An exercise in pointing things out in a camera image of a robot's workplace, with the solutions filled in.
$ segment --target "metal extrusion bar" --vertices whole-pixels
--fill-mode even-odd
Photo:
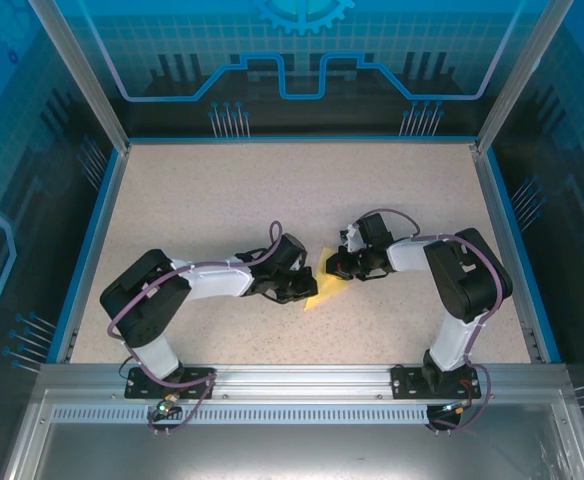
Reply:
[[[128,137],[63,14],[53,0],[29,2],[112,145],[119,153],[125,154],[129,145]]]
[[[478,135],[480,153],[487,152],[550,45],[573,0],[550,0],[514,65]]]
[[[72,332],[74,331],[75,327],[79,325],[81,318],[83,317],[85,304],[87,303],[88,294],[90,292],[90,286],[92,284],[92,280],[94,279],[94,273],[96,272],[99,255],[101,254],[101,248],[103,246],[103,242],[105,241],[105,234],[110,223],[112,212],[114,211],[114,204],[119,192],[119,187],[121,186],[123,172],[125,171],[127,161],[127,154],[119,155],[118,158],[112,160],[110,162],[111,164],[108,165],[108,169],[112,169],[112,176],[103,192],[103,204],[100,207],[101,210],[98,213],[98,219],[96,220],[97,223],[94,229],[92,243],[90,244],[89,250],[87,252],[84,268],[80,273],[76,296],[74,297],[71,305],[68,305],[69,312],[67,313],[67,326],[62,331],[55,332],[54,338],[57,338],[57,335],[62,336],[61,345],[58,349],[55,348],[55,342],[53,340],[52,350],[54,350],[54,352],[50,353],[50,357],[53,356],[54,358],[48,358],[49,362],[61,362],[65,359],[65,355],[68,351],[70,340],[72,338]]]
[[[394,365],[213,365],[218,378],[206,404],[329,403],[431,404],[424,400],[393,400],[390,369]],[[495,403],[548,403],[559,390],[576,402],[564,365],[488,365]],[[32,401],[55,404],[107,401],[129,404],[118,365],[42,365]]]
[[[475,151],[472,153],[472,157],[481,190],[483,191],[483,197],[485,198],[485,205],[490,215],[490,220],[492,221],[494,236],[499,247],[499,252],[501,253],[503,265],[507,268],[514,285],[516,285],[516,288],[512,292],[512,298],[516,305],[519,319],[534,332],[541,360],[544,362],[552,362],[554,360],[552,358],[553,355],[550,354],[546,342],[543,341],[539,316],[523,271],[523,264],[517,253],[514,236],[508,227],[508,218],[499,197],[494,172],[485,154],[480,154]]]

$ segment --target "enclosure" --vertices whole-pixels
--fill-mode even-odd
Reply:
[[[464,431],[395,395],[432,273],[322,283],[376,208],[476,228],[512,279]],[[273,220],[320,301],[180,308],[165,336],[216,377],[153,438],[100,296],[148,250],[265,251]],[[584,0],[0,1],[0,478],[157,473],[584,478]]]

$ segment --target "gear graphic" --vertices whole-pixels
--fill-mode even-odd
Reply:
[[[318,34],[321,28],[332,28],[332,21],[343,20],[354,0],[254,0],[254,7],[273,28],[305,35],[308,30]]]
[[[30,11],[26,0],[0,0],[0,37],[15,50],[30,31]]]

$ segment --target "metal plate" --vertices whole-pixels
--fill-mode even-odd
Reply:
[[[214,373],[213,368],[186,368],[181,377],[182,382],[191,382],[199,378],[207,377]],[[201,383],[180,392],[183,400],[198,400],[205,392],[206,384]],[[174,392],[174,388],[166,388],[150,380],[140,367],[131,368],[128,372],[128,384],[125,387],[125,398],[142,400],[160,400],[169,393]],[[205,398],[212,398],[212,390]]]
[[[438,394],[433,394],[423,377],[421,367],[397,365],[390,370],[392,397],[395,400],[464,400],[468,398],[468,391],[459,382],[468,380],[476,383],[472,387],[472,399],[481,398],[481,386],[475,369],[464,365],[448,373],[454,373],[454,378],[448,382],[449,386],[443,386]]]

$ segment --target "vented metal strip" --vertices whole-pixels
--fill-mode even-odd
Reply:
[[[180,423],[192,409],[162,424]],[[149,405],[63,405],[55,407],[53,423],[145,424]],[[204,405],[192,423],[199,425],[385,425],[426,424],[425,405]]]

